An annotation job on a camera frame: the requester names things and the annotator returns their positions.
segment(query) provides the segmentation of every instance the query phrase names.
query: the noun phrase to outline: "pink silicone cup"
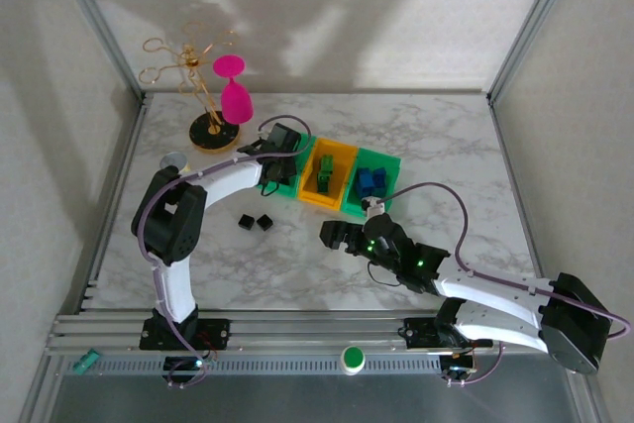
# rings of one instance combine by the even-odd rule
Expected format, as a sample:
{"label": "pink silicone cup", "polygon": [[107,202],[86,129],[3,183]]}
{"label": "pink silicone cup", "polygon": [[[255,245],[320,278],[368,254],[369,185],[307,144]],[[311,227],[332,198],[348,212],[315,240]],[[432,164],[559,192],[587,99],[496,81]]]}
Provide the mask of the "pink silicone cup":
{"label": "pink silicone cup", "polygon": [[213,68],[221,78],[233,78],[245,70],[245,61],[236,54],[225,54],[214,61]]}
{"label": "pink silicone cup", "polygon": [[230,78],[229,84],[223,89],[220,104],[222,115],[230,124],[246,123],[254,116],[254,105],[249,91],[234,78]]}

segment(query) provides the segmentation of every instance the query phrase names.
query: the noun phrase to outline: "green connector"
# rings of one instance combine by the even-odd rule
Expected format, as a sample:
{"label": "green connector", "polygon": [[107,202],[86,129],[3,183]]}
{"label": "green connector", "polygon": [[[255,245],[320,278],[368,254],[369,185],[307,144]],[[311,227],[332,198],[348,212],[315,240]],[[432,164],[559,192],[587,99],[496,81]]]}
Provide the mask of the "green connector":
{"label": "green connector", "polygon": [[328,183],[330,182],[330,173],[317,174],[317,193],[328,194]]}
{"label": "green connector", "polygon": [[78,375],[84,375],[101,356],[94,349],[90,349],[79,362],[72,366],[72,371]]}
{"label": "green connector", "polygon": [[320,173],[333,173],[335,169],[334,160],[331,155],[325,155],[321,157],[321,166],[319,168]]}

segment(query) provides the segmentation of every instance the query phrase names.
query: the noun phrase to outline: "round green cap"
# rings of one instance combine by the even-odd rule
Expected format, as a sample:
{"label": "round green cap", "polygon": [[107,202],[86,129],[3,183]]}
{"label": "round green cap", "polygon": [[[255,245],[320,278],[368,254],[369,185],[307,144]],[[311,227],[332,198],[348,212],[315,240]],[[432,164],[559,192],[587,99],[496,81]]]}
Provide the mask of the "round green cap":
{"label": "round green cap", "polygon": [[356,369],[364,362],[364,352],[358,347],[350,347],[344,352],[344,364],[350,369]]}

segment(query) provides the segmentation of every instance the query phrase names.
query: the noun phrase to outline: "white marble surface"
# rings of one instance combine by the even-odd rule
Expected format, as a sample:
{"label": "white marble surface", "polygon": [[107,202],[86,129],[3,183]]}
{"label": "white marble surface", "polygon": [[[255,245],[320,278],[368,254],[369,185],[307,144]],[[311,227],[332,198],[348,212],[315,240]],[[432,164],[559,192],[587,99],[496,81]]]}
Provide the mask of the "white marble surface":
{"label": "white marble surface", "polygon": [[[241,144],[256,138],[257,124],[281,113],[309,123],[316,136],[402,158],[396,189],[423,181],[450,184],[470,214],[464,257],[474,266],[533,274],[528,247],[511,193],[488,108],[481,95],[256,94],[255,118]],[[170,151],[187,154],[192,168],[223,159],[199,153],[187,131],[200,106],[178,94],[155,95],[137,144],[116,223],[91,308],[151,308],[150,266],[130,223],[144,192]],[[263,232],[238,227],[243,213],[266,213],[274,226]],[[414,240],[453,252],[462,214],[443,190],[423,188],[395,200],[390,210]],[[333,252],[319,240],[326,219],[356,220],[282,196],[262,198],[243,190],[206,214],[191,260],[194,296],[201,308],[222,309],[421,309],[441,301],[404,287],[375,284],[361,258]],[[393,276],[374,268],[377,279]]]}

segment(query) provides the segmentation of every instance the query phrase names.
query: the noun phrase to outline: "yellow bin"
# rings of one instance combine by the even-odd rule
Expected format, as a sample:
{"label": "yellow bin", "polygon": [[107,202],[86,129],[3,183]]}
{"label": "yellow bin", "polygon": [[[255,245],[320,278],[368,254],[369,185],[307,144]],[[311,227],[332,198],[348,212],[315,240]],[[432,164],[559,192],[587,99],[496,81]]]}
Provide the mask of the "yellow bin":
{"label": "yellow bin", "polygon": [[[304,202],[339,210],[358,152],[359,148],[354,146],[328,139],[317,139],[301,174],[297,198]],[[317,193],[317,173],[321,157],[327,155],[333,157],[333,174],[328,184],[328,194]]]}

